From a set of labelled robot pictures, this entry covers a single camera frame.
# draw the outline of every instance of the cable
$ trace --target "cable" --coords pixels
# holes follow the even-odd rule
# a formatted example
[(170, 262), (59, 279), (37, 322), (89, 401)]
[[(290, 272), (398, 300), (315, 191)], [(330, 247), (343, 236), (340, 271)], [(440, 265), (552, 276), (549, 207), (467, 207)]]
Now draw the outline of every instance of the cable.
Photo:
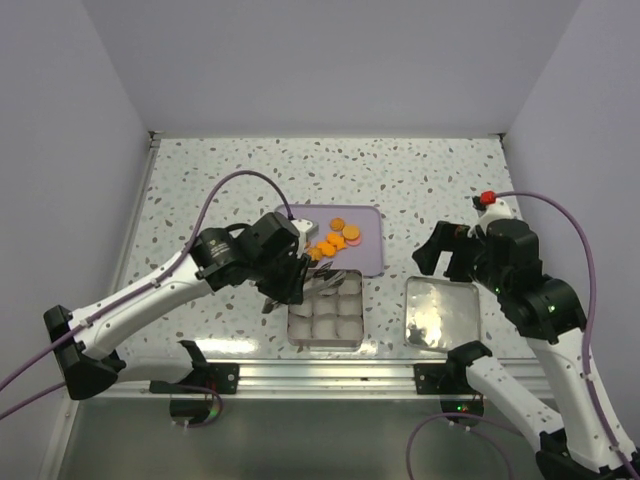
[(56, 390), (61, 389), (65, 385), (66, 384), (64, 382), (56, 383), (55, 385), (52, 385), (49, 388), (46, 388), (46, 389), (42, 390), (40, 393), (36, 393), (35, 395), (30, 396), (26, 400), (23, 400), (20, 403), (18, 403), (17, 405), (14, 405), (13, 407), (11, 407), (10, 409), (0, 413), (0, 420), (4, 420), (9, 415), (12, 415), (12, 414), (16, 413), (18, 410), (23, 409), (27, 405), (30, 405), (31, 403), (35, 402), (36, 400), (39, 400), (40, 398), (44, 397), (45, 395), (49, 395), (51, 392), (55, 392)]
[(214, 402), (213, 406), (211, 407), (211, 410), (209, 410), (209, 416), (203, 422), (194, 423), (194, 424), (191, 424), (189, 421), (186, 421), (184, 423), (176, 422), (177, 425), (180, 425), (181, 427), (184, 427), (184, 428), (200, 428), (200, 427), (206, 427), (207, 425), (212, 424), (218, 418), (220, 418), (220, 415), (222, 415), (222, 410), (224, 410), (224, 402), (222, 401), (222, 397), (218, 392), (216, 392), (212, 388), (206, 388), (206, 387), (195, 387), (192, 385), (179, 385), (179, 386), (180, 388), (184, 388), (185, 390), (191, 390), (193, 392), (202, 392), (206, 394), (210, 393), (218, 401), (218, 408), (216, 409), (216, 404)]
[(545, 203), (555, 207), (559, 210), (566, 218), (571, 222), (571, 225), (575, 228), (576, 232), (578, 232), (578, 236), (580, 237), (580, 241), (582, 242), (582, 246), (584, 247), (584, 252), (587, 257), (587, 269), (589, 271), (589, 308), (587, 312), (587, 325), (584, 330), (584, 336), (582, 339), (582, 368), (584, 370), (584, 376), (587, 382), (587, 391), (589, 392), (589, 397), (591, 399), (591, 403), (593, 404), (593, 408), (596, 412), (596, 416), (600, 420), (600, 424), (604, 429), (607, 438), (611, 442), (611, 445), (616, 448), (616, 453), (620, 458), (620, 461), (624, 464), (625, 468), (629, 471), (631, 476), (635, 480), (640, 480), (640, 475), (636, 472), (635, 468), (629, 460), (627, 460), (626, 455), (621, 452), (618, 447), (620, 443), (616, 438), (609, 421), (607, 420), (607, 415), (604, 413), (604, 409), (602, 408), (602, 404), (600, 403), (600, 399), (598, 398), (598, 392), (596, 391), (595, 385), (593, 381), (589, 380), (589, 376), (591, 375), (591, 361), (590, 361), (590, 349), (591, 349), (591, 336), (593, 335), (593, 325), (595, 323), (596, 316), (596, 296), (597, 296), (597, 288), (596, 288), (596, 268), (593, 261), (593, 253), (591, 251), (591, 245), (589, 245), (589, 240), (587, 239), (587, 234), (584, 229), (578, 223), (578, 220), (562, 205), (558, 202), (549, 198), (545, 195), (536, 192), (527, 192), (527, 191), (514, 191), (514, 192), (503, 192), (496, 194), (496, 198), (501, 197), (531, 197), (536, 198), (538, 200), (542, 200)]
[[(186, 246), (184, 247), (184, 249), (180, 253), (180, 256), (176, 259), (176, 261), (171, 266), (169, 266), (169, 268), (167, 268), (164, 272), (162, 272), (162, 273), (160, 273), (160, 275), (158, 275), (158, 277), (156, 278), (156, 282), (162, 282), (163, 280), (165, 280), (167, 277), (172, 275), (173, 272), (175, 272), (176, 269), (182, 264), (182, 262), (187, 257), (187, 255), (189, 255), (189, 251), (191, 250), (191, 247), (193, 247), (193, 244), (195, 243), (195, 241), (196, 241), (196, 239), (198, 237), (198, 233), (200, 232), (200, 228), (202, 227), (202, 222), (204, 221), (204, 217), (205, 217), (205, 215), (207, 213), (209, 205), (213, 201), (213, 198), (215, 197), (215, 195), (218, 193), (220, 188), (222, 188), (222, 186), (225, 183), (227, 183), (232, 178), (238, 177), (240, 175), (251, 175), (251, 176), (254, 176), (254, 177), (261, 178), (264, 181), (266, 181), (267, 183), (269, 183), (269, 185), (271, 185), (276, 190), (276, 192), (278, 193), (278, 195), (282, 199), (282, 202), (284, 203), (285, 209), (287, 210), (287, 215), (288, 215), (289, 219), (290, 220), (293, 219), (293, 213), (291, 212), (291, 206), (289, 205), (289, 202), (287, 202), (287, 199), (284, 196), (284, 193), (282, 193), (282, 190), (280, 190), (280, 188), (274, 183), (273, 180), (271, 180), (266, 175), (263, 175), (262, 173), (259, 173), (259, 172), (255, 172), (253, 170), (238, 170), (237, 172), (233, 172), (233, 173), (227, 175), (226, 177), (224, 177), (222, 180), (220, 180), (216, 184), (215, 187), (213, 187), (213, 190), (211, 190), (211, 192), (207, 196), (207, 199), (204, 202), (202, 210), (200, 210), (200, 214), (198, 215), (196, 223), (195, 223), (195, 225), (193, 227), (193, 233), (191, 234), (191, 237), (189, 238), (189, 241), (187, 242)], [(95, 322), (97, 319), (99, 319), (100, 317), (102, 317), (106, 313), (109, 313), (110, 311), (114, 310), (115, 308), (118, 308), (119, 306), (127, 303), (129, 300), (132, 300), (133, 298), (136, 298), (138, 295), (141, 295), (141, 294), (145, 293), (147, 290), (149, 290), (151, 288), (154, 288), (154, 284), (153, 283), (147, 283), (147, 284), (142, 285), (142, 286), (138, 287), (137, 289), (131, 291), (127, 295), (124, 295), (124, 296), (120, 297), (119, 299), (114, 300), (112, 303), (110, 303), (108, 305), (105, 305), (100, 310), (96, 311), (95, 313), (93, 313), (92, 315), (90, 315), (89, 317), (87, 317), (85, 319), (86, 325), (90, 326), (93, 322)], [(68, 331), (64, 335), (62, 335), (60, 338), (58, 338), (55, 342), (52, 342), (50, 345), (48, 345), (42, 351), (38, 352), (36, 355), (31, 357), (23, 365), (21, 365), (16, 370), (11, 372), (4, 380), (2, 380), (2, 382), (0, 382), (0, 392), (2, 390), (4, 390), (16, 378), (18, 378), (20, 375), (22, 375), (26, 370), (28, 370), (34, 364), (36, 364), (39, 360), (44, 358), (47, 354), (49, 354), (50, 352), (52, 352), (53, 350), (55, 350), (59, 346), (63, 345), (68, 340), (72, 339), (83, 328), (86, 328), (86, 327), (84, 325), (82, 325), (82, 324), (74, 327), (73, 329), (71, 329), (70, 331)]]
[[(471, 415), (469, 413), (436, 413), (435, 415), (430, 415), (424, 420), (422, 420), (418, 425), (416, 425), (416, 427), (411, 432), (411, 435), (409, 435), (409, 440), (407, 441), (407, 448), (405, 450), (405, 463), (407, 467), (407, 475), (409, 475), (410, 480), (415, 480), (415, 477), (413, 476), (413, 470), (411, 468), (411, 447), (413, 446), (413, 441), (415, 440), (416, 435), (422, 429), (422, 427), (424, 427), (427, 423), (437, 420), (439, 418), (451, 418), (451, 417), (479, 420), (481, 422), (485, 422), (490, 425), (493, 425), (494, 427), (502, 428), (503, 430), (506, 430), (508, 432), (513, 432), (513, 429), (507, 425), (504, 425), (495, 420), (491, 420), (490, 418), (479, 417), (478, 415)], [(486, 440), (491, 445), (493, 445), (493, 448), (495, 448), (498, 451), (500, 456), (504, 459), (504, 463), (507, 465), (509, 480), (515, 480), (516, 476), (513, 470), (513, 465), (511, 463), (511, 460), (509, 460), (509, 456), (507, 455), (507, 452), (495, 440), (493, 440), (491, 437), (489, 437), (485, 433), (478, 432), (475, 429), (469, 429), (467, 431), (470, 433), (473, 433), (474, 435), (479, 436), (480, 438)]]

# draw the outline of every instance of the black mounting bracket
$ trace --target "black mounting bracket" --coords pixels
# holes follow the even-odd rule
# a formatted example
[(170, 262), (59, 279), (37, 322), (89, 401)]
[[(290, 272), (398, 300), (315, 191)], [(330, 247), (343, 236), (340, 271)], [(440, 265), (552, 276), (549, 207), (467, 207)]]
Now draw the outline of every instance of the black mounting bracket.
[[(235, 395), (238, 390), (240, 380), (240, 365), (237, 363), (207, 363), (207, 377), (211, 379), (212, 386), (217, 393), (222, 395)], [(193, 385), (192, 382), (184, 381), (185, 386)], [(192, 390), (181, 388), (179, 383), (155, 382), (149, 383), (149, 392), (178, 394), (193, 393)]]
[(413, 379), (418, 395), (473, 395), (478, 393), (471, 387), (455, 382), (447, 374), (444, 362), (414, 364)]

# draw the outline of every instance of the square metal container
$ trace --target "square metal container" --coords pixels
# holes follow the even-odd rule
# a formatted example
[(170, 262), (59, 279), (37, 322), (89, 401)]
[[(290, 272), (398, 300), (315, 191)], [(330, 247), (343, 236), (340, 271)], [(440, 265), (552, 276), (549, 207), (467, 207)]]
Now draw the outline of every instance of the square metal container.
[(411, 277), (405, 297), (408, 345), (446, 352), (480, 339), (480, 298), (475, 285)]
[[(291, 312), (291, 309), (289, 309), (289, 316), (288, 316), (288, 320), (287, 320), (287, 337), (289, 339), (289, 343), (291, 343), (292, 345), (296, 345), (298, 347), (318, 347), (318, 348), (322, 348), (323, 350), (326, 349), (335, 349), (335, 350), (343, 350), (343, 349), (357, 349), (361, 344), (362, 344), (362, 340), (364, 339), (364, 308), (363, 308), (363, 283), (362, 283), (362, 273), (360, 271), (357, 270), (347, 270), (346, 271), (348, 274), (350, 275), (357, 275), (357, 279), (359, 282), (359, 290), (360, 292), (357, 294), (351, 294), (351, 295), (344, 295), (344, 294), (340, 294), (339, 293), (339, 288), (337, 289), (338, 291), (336, 293), (333, 293), (332, 295), (322, 295), (322, 294), (316, 294), (313, 296), (313, 298), (310, 299), (305, 299), (305, 301), (312, 301), (313, 303), (313, 310), (312, 310), (312, 314), (311, 317), (300, 317), (294, 313)], [(324, 314), (322, 312), (317, 312), (315, 310), (315, 300), (321, 298), (323, 300), (332, 300), (336, 303), (336, 305), (338, 305), (338, 309), (339, 309), (339, 305), (340, 305), (340, 301), (341, 299), (345, 299), (345, 298), (349, 298), (349, 300), (356, 300), (357, 304), (359, 305), (359, 311), (360, 313), (357, 315), (347, 315), (346, 317), (349, 318), (350, 321), (353, 321), (354, 319), (357, 319), (357, 335), (351, 335), (350, 338), (344, 338), (341, 337), (340, 335), (340, 329), (338, 328), (339, 323), (341, 321), (342, 318), (344, 318), (345, 316), (341, 314), (341, 312), (338, 310), (337, 313), (335, 315), (327, 315)], [(331, 317), (331, 323), (333, 324), (333, 330), (335, 332), (335, 337), (334, 338), (318, 338), (315, 336), (314, 329), (315, 329), (315, 322), (318, 321), (323, 321), (326, 320), (328, 317)], [(308, 335), (307, 337), (294, 337), (292, 335), (292, 323), (293, 322), (297, 322), (297, 321), (305, 321), (305, 320), (310, 320), (311, 323), (311, 330), (310, 330), (310, 335)]]

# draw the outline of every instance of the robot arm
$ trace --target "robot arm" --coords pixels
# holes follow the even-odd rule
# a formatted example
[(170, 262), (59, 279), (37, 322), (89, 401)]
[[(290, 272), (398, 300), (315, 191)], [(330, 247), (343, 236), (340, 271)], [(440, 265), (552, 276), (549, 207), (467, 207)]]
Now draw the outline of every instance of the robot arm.
[[(502, 200), (481, 197), (474, 203), (480, 210), (476, 225), (438, 222), (413, 259), (421, 273), (433, 275), (440, 253), (452, 252), (446, 277), (476, 281), (495, 293), (505, 316), (539, 360), (561, 417), (509, 376), (480, 342), (451, 351), (449, 372), (490, 397), (522, 431), (545, 478), (618, 478), (624, 467), (611, 448), (583, 378), (586, 318), (575, 291), (543, 274), (537, 235), (525, 222), (512, 218)], [(593, 375), (619, 449), (635, 464), (636, 447), (620, 426), (595, 365)]]
[[(116, 348), (174, 308), (246, 280), (254, 281), (258, 291), (280, 303), (302, 303), (310, 258), (299, 247), (301, 236), (304, 245), (308, 225), (298, 225), (300, 230), (296, 225), (279, 213), (268, 213), (253, 226), (205, 229), (170, 275), (162, 274), (174, 265), (180, 252), (144, 278), (93, 305), (74, 311), (57, 306), (47, 311), (44, 318), (52, 341), (86, 325), (54, 351), (71, 398), (89, 398), (116, 382), (131, 380), (186, 381), (192, 385), (195, 381), (195, 386), (201, 386), (197, 383), (206, 379), (209, 367), (194, 342), (178, 342), (157, 355), (136, 358), (120, 356)], [(231, 235), (240, 229), (240, 234)], [(149, 283), (153, 288), (123, 301)], [(114, 302), (122, 304), (87, 324), (85, 319)]]

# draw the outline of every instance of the metal tray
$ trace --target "metal tray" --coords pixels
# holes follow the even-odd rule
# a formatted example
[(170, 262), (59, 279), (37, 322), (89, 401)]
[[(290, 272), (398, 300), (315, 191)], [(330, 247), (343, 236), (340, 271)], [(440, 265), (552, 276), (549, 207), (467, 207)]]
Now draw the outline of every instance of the metal tray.
[(405, 297), (408, 345), (442, 352), (480, 339), (480, 297), (475, 285), (411, 277)]

